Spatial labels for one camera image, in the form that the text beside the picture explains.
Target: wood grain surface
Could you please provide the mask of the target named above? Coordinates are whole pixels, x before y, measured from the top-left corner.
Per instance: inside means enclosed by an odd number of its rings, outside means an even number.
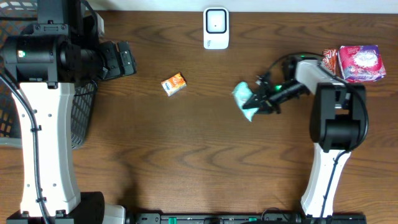
[[[283,54],[377,44],[386,78],[367,83],[369,134],[340,179],[336,212],[398,223],[398,16],[231,13],[226,50],[203,48],[200,12],[100,12],[106,38],[128,40],[138,73],[99,84],[85,145],[73,153],[82,192],[164,213],[292,210],[313,161],[313,97],[282,114],[247,121],[231,92]],[[167,97],[160,82],[182,72],[187,87]],[[279,69],[274,80],[281,81]],[[19,209],[22,151],[0,148],[0,222]]]

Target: plastic basket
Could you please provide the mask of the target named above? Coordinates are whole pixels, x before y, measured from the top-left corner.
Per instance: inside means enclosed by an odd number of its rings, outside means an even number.
[[[0,0],[0,16],[2,17],[35,17],[37,16],[37,1]],[[19,35],[23,29],[31,24],[29,21],[0,21],[0,47],[10,35]],[[0,59],[0,69],[4,73],[4,64]],[[95,89],[89,83],[83,88],[76,88],[76,94],[87,93]],[[86,132],[91,118],[95,95],[75,96],[72,106],[71,134],[72,149],[78,149],[85,141]],[[10,145],[22,148],[21,127],[17,116],[15,102],[11,92],[0,81],[0,145]]]

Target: green indicator light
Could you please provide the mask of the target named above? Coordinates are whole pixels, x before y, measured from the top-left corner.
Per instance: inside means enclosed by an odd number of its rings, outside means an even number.
[[[23,50],[18,50],[18,57],[25,57],[25,52]]]
[[[169,218],[169,224],[177,224],[177,218]]]

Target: pink box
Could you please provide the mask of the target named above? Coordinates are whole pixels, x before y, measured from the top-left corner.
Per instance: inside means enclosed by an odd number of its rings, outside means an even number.
[[[348,82],[375,82],[386,75],[377,45],[341,46],[338,63]]]

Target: red wrapper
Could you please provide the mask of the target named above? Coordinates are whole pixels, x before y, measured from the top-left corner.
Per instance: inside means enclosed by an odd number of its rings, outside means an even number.
[[[337,49],[325,49],[322,54],[325,56],[322,62],[325,64],[326,68],[336,75]]]

